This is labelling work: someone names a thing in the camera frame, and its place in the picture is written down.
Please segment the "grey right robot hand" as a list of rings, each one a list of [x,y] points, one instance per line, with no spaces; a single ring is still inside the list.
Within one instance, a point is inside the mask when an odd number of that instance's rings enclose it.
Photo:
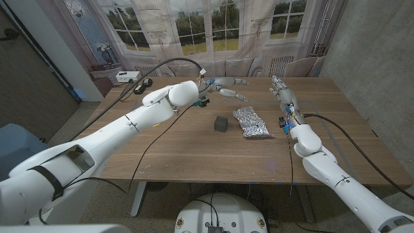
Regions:
[[[285,115],[285,122],[292,128],[305,124],[304,117],[300,113],[297,98],[292,90],[277,76],[272,77],[272,85],[273,88],[269,90],[277,98],[280,108]]]

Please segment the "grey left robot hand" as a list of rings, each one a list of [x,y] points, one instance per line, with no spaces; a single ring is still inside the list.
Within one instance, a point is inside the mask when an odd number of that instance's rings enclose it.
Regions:
[[[202,78],[198,84],[199,100],[207,99],[210,93],[218,92],[224,97],[234,97],[247,102],[248,99],[242,94],[228,89],[232,85],[248,85],[248,82],[240,78],[216,77],[206,80]]]

